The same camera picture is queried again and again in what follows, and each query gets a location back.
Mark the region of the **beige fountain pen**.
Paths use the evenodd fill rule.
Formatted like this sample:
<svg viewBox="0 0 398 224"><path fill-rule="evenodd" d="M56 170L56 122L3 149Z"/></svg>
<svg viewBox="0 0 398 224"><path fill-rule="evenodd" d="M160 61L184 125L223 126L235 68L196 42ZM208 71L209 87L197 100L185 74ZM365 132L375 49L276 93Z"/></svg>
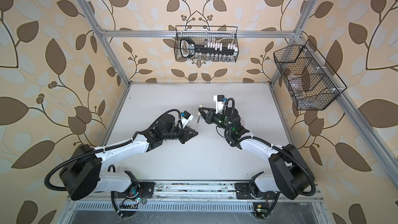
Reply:
<svg viewBox="0 0 398 224"><path fill-rule="evenodd" d="M200 119L201 119L201 116L200 116L200 115L198 115L198 119L197 119L197 121L196 121L196 125L195 125L195 130L196 130L196 131L198 130L199 123L200 123Z"/></svg>

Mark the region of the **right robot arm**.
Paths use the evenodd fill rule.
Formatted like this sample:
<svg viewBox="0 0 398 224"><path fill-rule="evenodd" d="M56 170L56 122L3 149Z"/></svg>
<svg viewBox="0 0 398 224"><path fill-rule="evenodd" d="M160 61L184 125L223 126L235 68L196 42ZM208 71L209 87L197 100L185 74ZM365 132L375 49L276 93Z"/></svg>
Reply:
<svg viewBox="0 0 398 224"><path fill-rule="evenodd" d="M258 156L271 168L271 175L259 172L249 180L248 190L252 198L261 199L271 191L290 200L316 193L315 176L295 146L276 145L253 135L243 126L233 98L217 95L215 103L215 108L199 107L205 122L223 129L223 136L231 147Z"/></svg>

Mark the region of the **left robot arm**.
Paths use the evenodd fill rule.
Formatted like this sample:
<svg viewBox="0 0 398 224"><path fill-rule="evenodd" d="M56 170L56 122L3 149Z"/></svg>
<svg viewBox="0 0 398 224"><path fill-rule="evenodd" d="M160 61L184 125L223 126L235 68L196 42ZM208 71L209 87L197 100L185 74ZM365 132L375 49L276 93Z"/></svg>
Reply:
<svg viewBox="0 0 398 224"><path fill-rule="evenodd" d="M169 110L158 117L146 130L113 145L91 148L82 145L72 157L45 177L44 185L53 191L66 191L74 200L81 200L93 192L123 194L127 198L140 198L143 189L131 171L117 172L117 162L147 153L160 147L164 141L178 140L185 144L198 132L188 126L193 116L187 111Z"/></svg>

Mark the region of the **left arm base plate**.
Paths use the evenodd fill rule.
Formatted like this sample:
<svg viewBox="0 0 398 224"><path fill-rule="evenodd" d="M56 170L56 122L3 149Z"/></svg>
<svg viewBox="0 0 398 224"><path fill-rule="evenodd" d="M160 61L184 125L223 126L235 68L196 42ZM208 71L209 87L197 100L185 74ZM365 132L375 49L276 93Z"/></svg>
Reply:
<svg viewBox="0 0 398 224"><path fill-rule="evenodd" d="M117 193L116 198L118 199L146 199L151 198L154 193L155 182L153 181L140 181L134 183L132 188L129 188L126 192Z"/></svg>

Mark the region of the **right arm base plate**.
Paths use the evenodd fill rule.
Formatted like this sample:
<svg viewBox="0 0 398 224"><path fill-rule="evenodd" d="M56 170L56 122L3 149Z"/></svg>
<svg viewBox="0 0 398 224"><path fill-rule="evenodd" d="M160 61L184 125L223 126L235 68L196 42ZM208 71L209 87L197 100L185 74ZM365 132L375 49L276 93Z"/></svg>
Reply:
<svg viewBox="0 0 398 224"><path fill-rule="evenodd" d="M275 200L276 190L262 192L255 183L243 182L234 184L236 198L238 200Z"/></svg>

